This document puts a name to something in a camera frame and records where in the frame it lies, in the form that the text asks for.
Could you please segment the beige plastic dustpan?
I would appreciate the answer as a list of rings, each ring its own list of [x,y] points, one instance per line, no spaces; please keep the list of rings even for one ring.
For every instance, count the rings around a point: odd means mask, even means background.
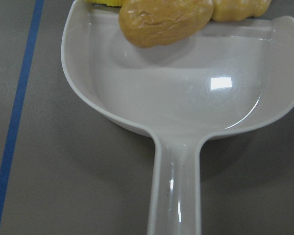
[[[155,143],[147,232],[201,234],[199,153],[294,107],[294,18],[211,22],[169,46],[137,48],[118,10],[73,2],[61,61],[74,92]]]

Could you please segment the yellow toy corn cob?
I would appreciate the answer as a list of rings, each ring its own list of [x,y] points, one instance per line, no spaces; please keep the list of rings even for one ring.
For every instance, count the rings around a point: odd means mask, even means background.
[[[124,0],[86,0],[91,4],[104,4],[111,7],[121,7]]]

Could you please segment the yellow toy ginger root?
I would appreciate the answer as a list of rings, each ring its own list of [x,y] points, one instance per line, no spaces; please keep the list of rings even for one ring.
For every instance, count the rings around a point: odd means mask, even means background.
[[[241,21],[262,16],[269,8],[270,0],[214,0],[211,17],[216,22]]]

